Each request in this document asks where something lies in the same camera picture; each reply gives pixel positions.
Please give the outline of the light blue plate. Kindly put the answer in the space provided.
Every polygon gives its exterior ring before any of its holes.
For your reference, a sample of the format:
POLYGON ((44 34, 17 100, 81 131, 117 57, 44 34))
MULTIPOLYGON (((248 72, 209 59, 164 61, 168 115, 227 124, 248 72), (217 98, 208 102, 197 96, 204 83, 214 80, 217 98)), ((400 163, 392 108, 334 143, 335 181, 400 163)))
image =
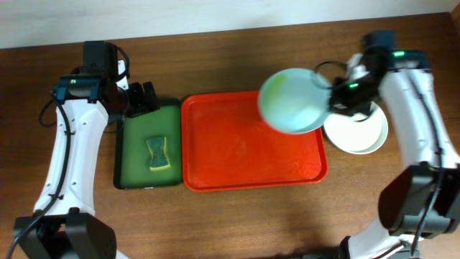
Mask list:
POLYGON ((270 76, 259 90, 261 118, 274 130, 289 135, 312 132, 329 116, 331 84, 321 74, 289 68, 270 76))

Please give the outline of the yellow green scrub sponge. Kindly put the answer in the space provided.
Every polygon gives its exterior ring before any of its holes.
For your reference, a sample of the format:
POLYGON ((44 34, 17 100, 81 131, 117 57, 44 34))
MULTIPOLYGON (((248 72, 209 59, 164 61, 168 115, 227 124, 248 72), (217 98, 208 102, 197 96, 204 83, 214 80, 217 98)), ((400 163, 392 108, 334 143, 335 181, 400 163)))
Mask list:
POLYGON ((152 137, 146 140, 151 160, 151 171, 162 171, 170 167, 170 158, 167 154, 167 138, 165 136, 152 137))

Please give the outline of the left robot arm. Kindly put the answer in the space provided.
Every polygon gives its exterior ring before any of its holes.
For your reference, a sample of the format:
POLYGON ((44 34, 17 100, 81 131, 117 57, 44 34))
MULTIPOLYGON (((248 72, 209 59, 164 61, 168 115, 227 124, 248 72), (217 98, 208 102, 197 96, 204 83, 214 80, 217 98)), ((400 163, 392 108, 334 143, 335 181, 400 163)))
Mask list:
POLYGON ((51 91, 56 136, 45 185, 29 217, 14 223, 6 254, 28 258, 124 258, 115 231, 95 216, 94 179, 105 129, 160 108, 151 82, 129 83, 130 60, 110 42, 88 41, 83 63, 51 91))

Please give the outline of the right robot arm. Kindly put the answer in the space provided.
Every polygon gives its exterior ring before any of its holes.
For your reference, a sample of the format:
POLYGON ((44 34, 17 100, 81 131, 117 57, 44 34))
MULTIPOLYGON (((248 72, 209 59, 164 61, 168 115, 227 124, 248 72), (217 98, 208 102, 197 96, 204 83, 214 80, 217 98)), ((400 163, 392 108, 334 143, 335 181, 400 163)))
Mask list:
POLYGON ((459 226, 459 154, 446 132, 427 55, 401 50, 395 33, 370 32, 346 77, 332 88, 329 109, 369 114, 372 101, 388 108, 402 154, 402 173, 379 195, 378 218, 345 237, 339 258, 418 258, 421 240, 459 226))

